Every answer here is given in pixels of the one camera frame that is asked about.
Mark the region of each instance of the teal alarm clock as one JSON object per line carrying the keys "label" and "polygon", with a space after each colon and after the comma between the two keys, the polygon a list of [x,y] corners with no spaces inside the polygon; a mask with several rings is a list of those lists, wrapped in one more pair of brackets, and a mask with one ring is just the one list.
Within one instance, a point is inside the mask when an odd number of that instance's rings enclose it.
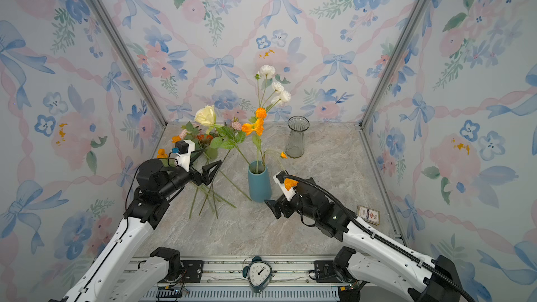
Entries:
{"label": "teal alarm clock", "polygon": [[243,268],[242,276],[248,278],[253,292],[260,293],[272,279],[272,267],[260,256],[255,256],[250,265]]}

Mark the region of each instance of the white rose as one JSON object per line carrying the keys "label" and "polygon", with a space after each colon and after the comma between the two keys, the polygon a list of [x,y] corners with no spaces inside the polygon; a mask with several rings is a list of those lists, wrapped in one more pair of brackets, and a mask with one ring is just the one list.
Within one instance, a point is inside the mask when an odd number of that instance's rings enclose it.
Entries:
{"label": "white rose", "polygon": [[198,112],[196,112],[194,121],[204,126],[213,126],[214,123],[216,123],[216,113],[214,112],[214,107],[212,105],[207,105],[198,110]]}
{"label": "white rose", "polygon": [[280,99],[282,103],[287,103],[291,100],[291,94],[288,91],[284,90],[280,93]]}
{"label": "white rose", "polygon": [[271,65],[264,65],[259,69],[259,76],[265,77],[267,79],[272,78],[276,74],[276,68]]}
{"label": "white rose", "polygon": [[284,90],[284,86],[279,82],[272,82],[272,88],[276,92],[282,92]]}

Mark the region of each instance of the glass vase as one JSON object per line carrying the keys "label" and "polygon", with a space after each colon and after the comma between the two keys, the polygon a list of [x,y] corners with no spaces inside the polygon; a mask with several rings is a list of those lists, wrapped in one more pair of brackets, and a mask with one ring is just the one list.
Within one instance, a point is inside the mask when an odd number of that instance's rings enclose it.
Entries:
{"label": "glass vase", "polygon": [[304,155],[304,132],[309,129],[309,121],[302,116],[289,118],[287,125],[291,129],[285,154],[290,158],[299,158]]}

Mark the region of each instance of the wall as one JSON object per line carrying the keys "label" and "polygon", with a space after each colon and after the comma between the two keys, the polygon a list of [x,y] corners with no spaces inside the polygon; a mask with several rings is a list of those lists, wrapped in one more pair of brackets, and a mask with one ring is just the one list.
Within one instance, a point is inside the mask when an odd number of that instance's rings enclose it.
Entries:
{"label": "wall", "polygon": [[292,101],[268,121],[356,121],[415,0],[102,0],[171,121],[214,104],[245,121],[254,75],[276,67]]}
{"label": "wall", "polygon": [[162,128],[85,0],[0,0],[0,300],[61,299]]}
{"label": "wall", "polygon": [[432,0],[366,127],[410,245],[476,301],[537,301],[536,8]]}

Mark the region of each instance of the marble tabletop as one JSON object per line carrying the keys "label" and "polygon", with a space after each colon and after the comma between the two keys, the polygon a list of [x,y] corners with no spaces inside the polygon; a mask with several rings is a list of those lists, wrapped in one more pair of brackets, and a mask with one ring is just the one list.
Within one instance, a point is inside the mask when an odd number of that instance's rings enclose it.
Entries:
{"label": "marble tabletop", "polygon": [[[179,134],[181,124],[169,123],[159,148],[171,150],[171,137]],[[289,128],[286,123],[266,123],[264,149],[283,151]],[[241,144],[241,151],[252,161],[255,150],[250,137]],[[223,158],[225,150],[220,150]],[[305,153],[298,159],[282,161],[290,173],[315,182],[334,194],[347,208],[356,210],[364,205],[381,212],[378,230],[394,236],[388,213],[366,158],[363,143],[354,123],[312,123],[305,132]],[[271,175],[281,170],[268,158]],[[248,193],[246,162],[233,150],[221,169],[241,190]],[[170,203],[157,229],[138,249],[136,256],[148,256],[157,247],[178,249],[184,256],[218,255],[320,255],[336,254],[342,243],[328,238],[316,227],[302,225],[298,214],[276,219],[264,203],[245,198],[222,175],[217,175],[214,189],[237,208],[217,202],[218,218],[207,204],[199,215],[205,195],[198,193],[192,218],[189,219],[196,191],[187,185]],[[281,191],[272,184],[272,199]],[[306,224],[312,221],[305,218]]]}

